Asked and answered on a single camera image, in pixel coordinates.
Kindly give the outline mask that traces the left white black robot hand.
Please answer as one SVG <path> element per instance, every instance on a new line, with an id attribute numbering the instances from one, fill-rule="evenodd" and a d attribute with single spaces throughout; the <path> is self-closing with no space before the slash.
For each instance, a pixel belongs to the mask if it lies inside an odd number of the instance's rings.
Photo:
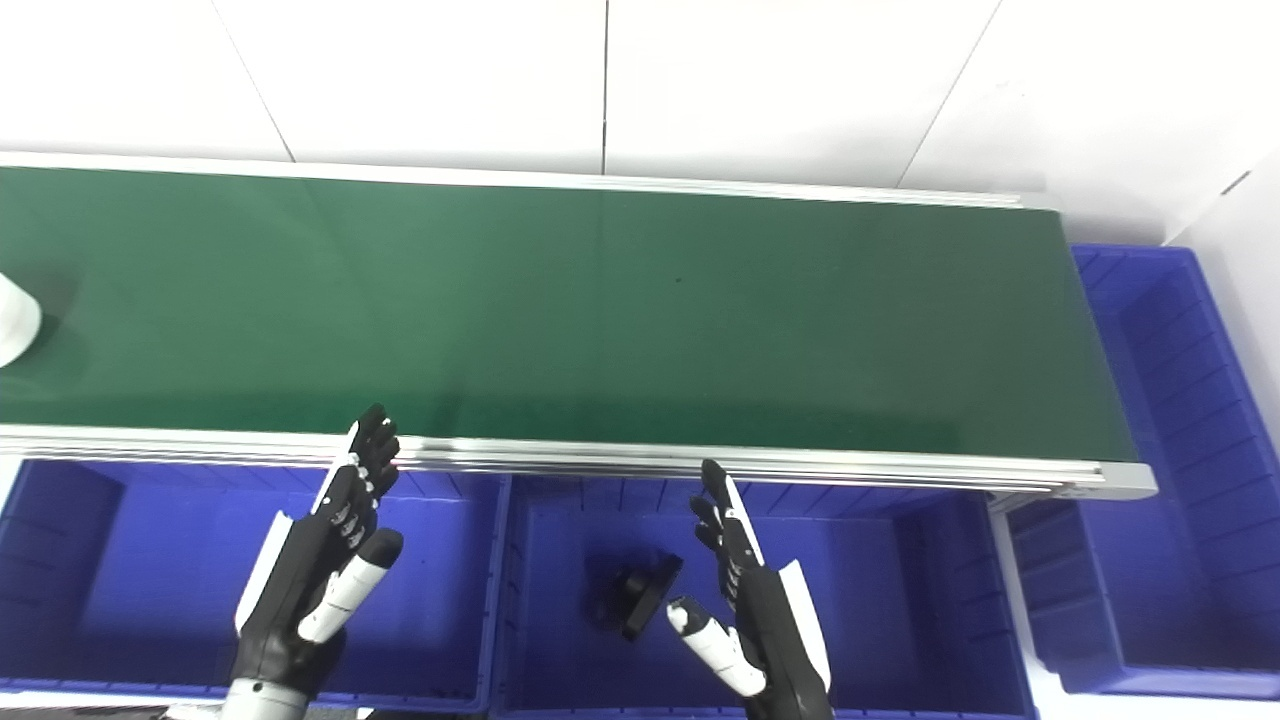
<path id="1" fill-rule="evenodd" d="M 348 620 L 403 552 L 404 537 L 378 519 L 399 451 L 396 423 L 374 404 L 349 428 L 310 511 L 274 518 L 237 609 L 236 685 L 316 698 Z"/>

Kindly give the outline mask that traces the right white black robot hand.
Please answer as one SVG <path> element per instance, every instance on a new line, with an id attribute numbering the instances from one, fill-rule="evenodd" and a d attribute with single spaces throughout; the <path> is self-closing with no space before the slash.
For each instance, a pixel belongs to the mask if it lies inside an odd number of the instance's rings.
<path id="1" fill-rule="evenodd" d="M 689 501 L 695 536 L 716 556 L 726 625 L 691 596 L 666 605 L 685 646 L 741 701 L 749 719 L 832 719 L 824 633 L 801 564 L 772 568 L 735 479 L 701 461 L 704 493 Z"/>

